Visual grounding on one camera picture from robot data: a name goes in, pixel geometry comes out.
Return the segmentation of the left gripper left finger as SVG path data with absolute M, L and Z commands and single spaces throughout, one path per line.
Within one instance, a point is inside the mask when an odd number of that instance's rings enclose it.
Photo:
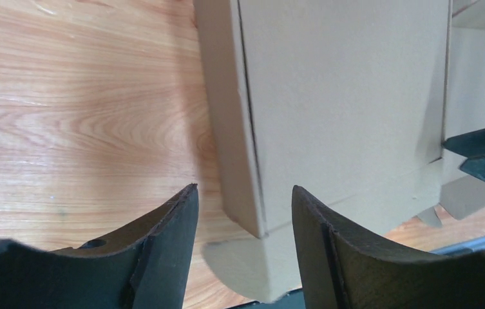
M 78 248 L 0 239 L 0 308 L 181 308 L 198 211 L 191 184 Z

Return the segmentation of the cardboard box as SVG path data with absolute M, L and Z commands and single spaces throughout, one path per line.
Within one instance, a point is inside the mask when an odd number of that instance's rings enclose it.
M 234 292 L 300 284 L 292 188 L 377 234 L 436 205 L 449 1 L 195 1 Z

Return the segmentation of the cardboard sheet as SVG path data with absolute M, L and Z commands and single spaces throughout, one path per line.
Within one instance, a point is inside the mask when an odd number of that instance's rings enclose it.
M 485 1 L 450 1 L 444 136 L 485 128 Z M 459 170 L 464 158 L 443 154 L 439 205 L 461 220 L 485 207 L 485 183 Z

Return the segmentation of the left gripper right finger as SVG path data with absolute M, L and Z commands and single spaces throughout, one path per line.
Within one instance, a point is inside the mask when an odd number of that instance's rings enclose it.
M 485 308 L 485 250 L 444 256 L 386 239 L 292 190 L 307 308 Z

